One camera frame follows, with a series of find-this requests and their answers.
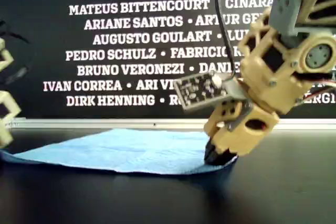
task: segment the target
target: table surface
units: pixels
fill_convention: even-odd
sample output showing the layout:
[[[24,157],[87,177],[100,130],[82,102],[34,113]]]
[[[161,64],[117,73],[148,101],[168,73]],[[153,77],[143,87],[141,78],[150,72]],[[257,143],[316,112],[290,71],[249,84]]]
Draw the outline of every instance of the table surface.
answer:
[[[14,130],[18,153],[103,130]],[[336,131],[274,131],[229,169],[125,175],[3,164],[1,224],[334,224]]]

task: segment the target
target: screw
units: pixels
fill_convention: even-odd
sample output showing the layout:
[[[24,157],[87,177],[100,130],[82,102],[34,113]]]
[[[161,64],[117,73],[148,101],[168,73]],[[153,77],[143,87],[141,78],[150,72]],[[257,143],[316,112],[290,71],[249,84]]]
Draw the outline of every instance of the screw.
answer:
[[[274,86],[277,85],[277,82],[276,82],[276,81],[270,81],[268,84],[269,84],[271,87],[274,87]]]
[[[290,64],[290,66],[291,66],[292,68],[295,68],[298,64],[299,64],[299,63],[298,63],[297,61],[293,61],[293,62]]]

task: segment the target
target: robotic arm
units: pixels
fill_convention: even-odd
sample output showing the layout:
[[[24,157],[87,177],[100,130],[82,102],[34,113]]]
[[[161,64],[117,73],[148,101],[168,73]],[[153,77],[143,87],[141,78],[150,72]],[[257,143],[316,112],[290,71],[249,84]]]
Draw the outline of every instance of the robotic arm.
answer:
[[[335,7],[336,0],[274,0],[238,44],[245,56],[241,78],[234,72],[211,72],[176,80],[185,111],[215,107],[204,125],[209,136],[205,163],[224,165],[248,154],[272,131],[280,114],[336,87],[331,80],[336,64]],[[223,22],[220,26],[232,63]],[[326,86],[305,97],[315,83]]]
[[[13,61],[12,55],[5,47],[5,40],[0,38],[0,72],[7,68]],[[0,148],[6,147],[12,142],[13,138],[9,130],[6,128],[6,124],[9,123],[14,117],[16,117],[21,109],[15,102],[14,98],[7,91],[0,91],[0,104],[5,107],[7,114],[0,119]]]

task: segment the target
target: beige robot part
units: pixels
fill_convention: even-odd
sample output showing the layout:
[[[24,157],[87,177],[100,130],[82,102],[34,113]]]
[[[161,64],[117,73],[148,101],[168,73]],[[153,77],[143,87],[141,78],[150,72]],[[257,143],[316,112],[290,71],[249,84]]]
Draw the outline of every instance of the beige robot part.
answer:
[[[3,58],[3,60],[0,61],[0,71],[2,71],[13,62],[13,57],[5,48],[5,41],[1,38],[0,54]],[[3,148],[11,143],[13,140],[13,137],[7,129],[6,124],[8,124],[14,117],[16,117],[21,112],[21,109],[17,105],[11,94],[7,91],[0,91],[0,103],[3,104],[8,110],[8,114],[0,119],[0,148]]]
[[[296,24],[330,27],[336,24],[336,16],[311,19],[310,15],[335,5],[336,0],[318,4],[316,0],[302,0]],[[218,105],[204,125],[219,155],[226,150],[240,156],[252,151],[279,122],[278,115],[288,113],[311,89],[313,82],[303,81],[296,74],[329,73],[336,64],[336,39],[330,30],[312,27],[313,33],[307,33],[297,46],[288,48],[269,25],[270,11],[270,8],[265,10],[250,25],[249,33],[238,44],[245,56],[241,61],[243,80],[240,83],[246,91],[247,102]],[[319,59],[319,64],[316,60],[315,67],[318,50],[326,52],[325,59]],[[249,110],[242,115],[245,106],[249,106]],[[235,108],[235,113],[228,114],[229,108]]]

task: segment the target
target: blue paper towel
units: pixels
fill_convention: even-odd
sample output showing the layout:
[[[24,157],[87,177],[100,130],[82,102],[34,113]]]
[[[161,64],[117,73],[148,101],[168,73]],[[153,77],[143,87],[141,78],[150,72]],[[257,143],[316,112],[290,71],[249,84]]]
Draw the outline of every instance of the blue paper towel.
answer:
[[[0,153],[9,163],[187,175],[223,168],[204,164],[207,141],[208,136],[203,132],[115,129],[14,155],[4,151]]]

